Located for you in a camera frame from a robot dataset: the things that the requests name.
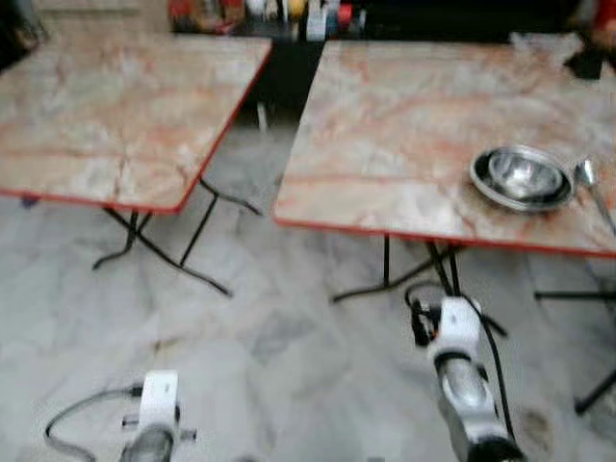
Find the metal spoon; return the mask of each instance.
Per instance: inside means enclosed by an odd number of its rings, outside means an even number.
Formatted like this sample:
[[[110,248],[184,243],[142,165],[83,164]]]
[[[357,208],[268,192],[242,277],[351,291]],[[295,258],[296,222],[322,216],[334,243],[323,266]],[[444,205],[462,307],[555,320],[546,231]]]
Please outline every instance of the metal spoon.
[[[599,212],[601,212],[603,219],[607,221],[612,233],[616,236],[616,224],[614,224],[614,220],[609,214],[609,210],[607,210],[605,201],[599,194],[599,190],[597,189],[597,175],[595,174],[595,170],[593,169],[593,164],[590,159],[585,159],[576,165],[575,177],[576,181],[579,181],[579,183],[588,188],[588,191],[593,196],[593,199],[595,199],[595,203],[597,204],[597,208],[599,209]]]

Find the marble table top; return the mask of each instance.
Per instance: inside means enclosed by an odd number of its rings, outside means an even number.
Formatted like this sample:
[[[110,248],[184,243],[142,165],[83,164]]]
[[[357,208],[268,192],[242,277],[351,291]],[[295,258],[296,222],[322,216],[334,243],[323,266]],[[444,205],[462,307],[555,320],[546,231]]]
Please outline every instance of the marble table top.
[[[469,176],[477,154],[506,144],[544,149],[565,168],[590,157],[616,211],[616,79],[582,82],[561,61],[509,45],[327,43],[276,221],[616,257],[586,190],[557,211],[520,214]]]
[[[270,42],[52,42],[0,75],[0,193],[179,212]]]

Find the power cord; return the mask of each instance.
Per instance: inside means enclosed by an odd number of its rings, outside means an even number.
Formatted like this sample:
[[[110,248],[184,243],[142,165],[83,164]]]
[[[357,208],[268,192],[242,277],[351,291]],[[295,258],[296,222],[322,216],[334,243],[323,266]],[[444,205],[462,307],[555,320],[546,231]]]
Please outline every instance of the power cord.
[[[143,385],[135,384],[131,387],[120,388],[116,390],[105,390],[103,392],[96,393],[90,397],[84,398],[81,401],[77,401],[74,404],[68,406],[65,410],[59,412],[49,423],[44,431],[45,443],[58,452],[63,452],[73,457],[79,457],[87,462],[96,462],[96,457],[89,450],[81,448],[77,445],[73,445],[67,441],[61,440],[51,433],[54,425],[85,407],[88,407],[95,402],[103,401],[106,399],[114,398],[140,398],[143,393]]]
[[[416,292],[419,289],[423,289],[426,287],[433,287],[437,289],[444,290],[444,287],[441,283],[437,281],[420,281],[415,284],[410,285],[406,291],[404,292],[404,303],[410,309],[411,308],[411,294]],[[499,355],[499,349],[497,347],[496,341],[494,340],[494,335],[492,334],[492,330],[494,329],[501,337],[506,338],[507,332],[502,328],[500,324],[490,318],[488,315],[484,315],[479,311],[476,307],[475,302],[471,300],[470,297],[463,293],[459,293],[459,296],[463,297],[475,310],[477,316],[479,317],[479,321],[481,322],[481,327],[483,328],[486,337],[488,338],[488,343],[490,344],[490,350],[492,351],[492,357],[494,358],[494,366],[497,370],[497,379],[499,382],[499,393],[500,393],[500,407],[502,408],[502,415],[504,418],[504,424],[507,428],[507,432],[511,436],[511,438],[515,441],[515,434],[513,432],[513,424],[511,423],[511,414],[509,412],[509,403],[507,400],[507,391],[504,384],[504,374],[502,373],[502,364],[501,364],[501,356]]]

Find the red table edge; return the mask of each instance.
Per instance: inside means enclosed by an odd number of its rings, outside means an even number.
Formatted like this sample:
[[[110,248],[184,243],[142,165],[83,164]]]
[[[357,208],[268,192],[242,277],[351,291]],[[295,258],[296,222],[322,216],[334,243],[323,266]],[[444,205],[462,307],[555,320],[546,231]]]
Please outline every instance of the red table edge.
[[[434,241],[439,243],[447,243],[453,245],[475,246],[475,247],[495,247],[511,250],[532,251],[551,254],[565,254],[577,257],[594,257],[594,258],[616,258],[616,250],[608,250],[607,252],[583,250],[577,247],[550,247],[539,244],[518,244],[511,241],[487,241],[484,239],[461,239],[450,238],[447,236],[433,236],[429,234],[404,233],[401,231],[391,231],[387,229],[367,229],[352,225],[336,225],[318,221],[304,221],[300,219],[280,218],[275,213],[275,205],[272,209],[273,221],[279,226],[289,226],[294,228],[313,229],[316,231],[325,232],[342,232],[348,234],[356,234],[361,236],[391,236],[408,241]]]
[[[208,153],[207,156],[205,156],[205,159],[203,160],[201,167],[197,171],[197,174],[193,178],[190,186],[186,189],[186,193],[180,199],[177,205],[173,207],[148,207],[145,205],[138,205],[138,204],[135,204],[135,205],[126,204],[126,203],[119,204],[113,201],[84,199],[80,197],[73,197],[70,195],[61,195],[61,194],[53,194],[53,193],[36,193],[36,192],[21,191],[21,190],[7,190],[4,188],[0,188],[0,195],[5,195],[9,197],[27,197],[27,198],[32,198],[32,199],[49,200],[49,201],[54,201],[54,202],[64,202],[64,203],[69,203],[69,204],[96,206],[96,207],[111,208],[111,209],[116,209],[116,210],[130,210],[132,212],[138,212],[138,213],[144,213],[144,214],[158,214],[158,215],[177,215],[179,214],[182,211],[182,209],[184,209],[184,206],[186,205],[186,202],[189,200],[189,197],[191,196],[191,193],[193,192],[194,187],[196,186],[199,179],[201,178],[201,175],[203,174],[207,166],[210,164],[210,162],[214,158],[214,154],[216,153],[216,150],[218,149],[218,145],[222,142],[222,139],[224,138],[224,136],[227,134],[227,132],[233,125],[233,122],[235,121],[235,118],[237,117],[238,112],[240,111],[240,109],[242,108],[242,105],[244,104],[248,95],[252,91],[252,88],[255,86],[255,84],[259,80],[259,77],[261,77],[261,74],[263,73],[263,70],[265,69],[266,63],[270,59],[271,49],[272,49],[272,45],[270,41],[268,52],[264,55],[261,63],[259,64],[259,68],[257,69],[254,76],[252,77],[248,85],[246,86],[244,94],[240,98],[235,109],[225,121],[224,127],[222,128],[222,130],[218,134],[218,137],[216,138],[216,140],[212,144],[212,147],[210,148],[210,152]]]

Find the white marble tile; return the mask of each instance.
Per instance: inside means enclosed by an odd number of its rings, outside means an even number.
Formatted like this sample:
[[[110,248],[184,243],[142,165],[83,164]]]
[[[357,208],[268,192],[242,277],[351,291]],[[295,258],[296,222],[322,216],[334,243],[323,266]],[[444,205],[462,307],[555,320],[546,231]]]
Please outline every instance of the white marble tile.
[[[236,126],[208,173],[221,190],[266,211],[296,128],[285,120],[271,126],[265,136],[256,125]],[[195,191],[185,214],[154,219],[148,235],[181,254],[207,200]],[[139,244],[92,272],[97,257],[123,244],[102,213],[0,200],[3,462],[66,460],[44,444],[46,420],[156,368],[179,371],[182,423],[199,432],[178,452],[183,461],[454,460],[402,289],[328,301],[380,280],[381,240],[282,229],[227,204],[210,224],[190,265],[229,285],[230,300]],[[426,257],[422,244],[393,241],[392,250],[392,276]],[[601,304],[532,297],[535,287],[592,289],[583,262],[469,249],[459,265],[464,289],[509,331],[501,356],[530,460],[614,460],[616,446],[597,429],[606,426],[594,414],[578,419],[571,406],[574,393],[614,366],[608,313]],[[58,430],[112,461],[129,438],[121,417],[136,406],[100,404]]]

